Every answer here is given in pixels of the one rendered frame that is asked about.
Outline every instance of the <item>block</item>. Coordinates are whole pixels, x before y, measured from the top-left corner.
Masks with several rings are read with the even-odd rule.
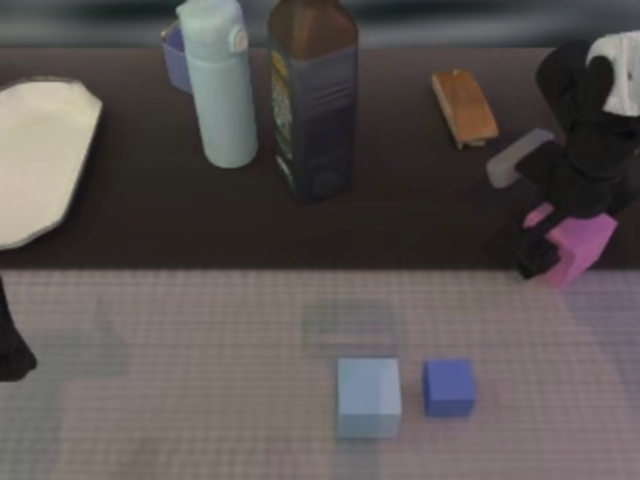
[[[525,227],[536,225],[551,211],[551,205],[541,205],[527,216]],[[560,263],[546,273],[546,280],[557,288],[571,284],[600,258],[617,226],[616,220],[602,214],[587,220],[569,218],[551,230],[547,238],[558,246]]]
[[[339,359],[337,410],[338,438],[395,437],[402,416],[398,360]]]
[[[431,85],[459,149],[483,146],[498,136],[493,112],[471,72],[457,69],[435,73]]]
[[[162,32],[162,50],[169,82],[178,90],[192,94],[187,57],[184,54],[184,39],[178,21]]]
[[[427,360],[422,387],[425,413],[430,417],[467,417],[473,411],[476,394],[470,360]]]
[[[493,188],[507,188],[520,178],[516,165],[540,145],[554,139],[547,130],[536,128],[505,148],[487,163],[487,175]]]

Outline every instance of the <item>white plate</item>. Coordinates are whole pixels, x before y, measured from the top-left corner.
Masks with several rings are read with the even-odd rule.
[[[0,91],[0,250],[62,222],[101,111],[70,79],[32,78]]]

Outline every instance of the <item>black table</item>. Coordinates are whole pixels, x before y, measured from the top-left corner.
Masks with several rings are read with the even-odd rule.
[[[223,171],[204,157],[192,99],[168,84],[159,48],[0,49],[0,83],[73,77],[104,102],[67,220],[0,252],[0,268],[503,268],[485,245],[533,192],[493,190],[485,163],[534,127],[562,140],[533,79],[546,53],[362,51],[356,188],[303,207],[276,174],[265,51],[251,57],[258,157]],[[501,128],[485,148],[455,149],[431,90],[432,72],[457,67],[475,73]],[[640,267],[636,238],[640,204],[598,267]]]

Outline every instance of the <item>pink block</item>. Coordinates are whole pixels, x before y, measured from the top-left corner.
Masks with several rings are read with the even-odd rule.
[[[533,227],[546,217],[553,207],[544,204],[531,212],[525,227]],[[558,246],[560,263],[546,274],[554,287],[565,287],[591,267],[602,255],[618,222],[602,214],[588,220],[568,218],[547,234],[547,239]]]

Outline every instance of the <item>white object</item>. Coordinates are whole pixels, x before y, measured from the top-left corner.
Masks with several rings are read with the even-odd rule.
[[[74,80],[30,79],[0,91],[0,249],[62,222],[101,111]]]
[[[402,401],[395,358],[338,360],[338,437],[392,438],[400,429]]]
[[[258,139],[242,8],[236,0],[190,0],[176,11],[204,153],[221,168],[247,165]]]
[[[520,178],[516,165],[545,142],[553,140],[551,132],[536,128],[505,148],[487,163],[487,175],[494,188],[507,188]]]
[[[596,40],[587,56],[604,56],[613,63],[615,82],[604,110],[625,117],[640,115],[640,31],[607,35]]]

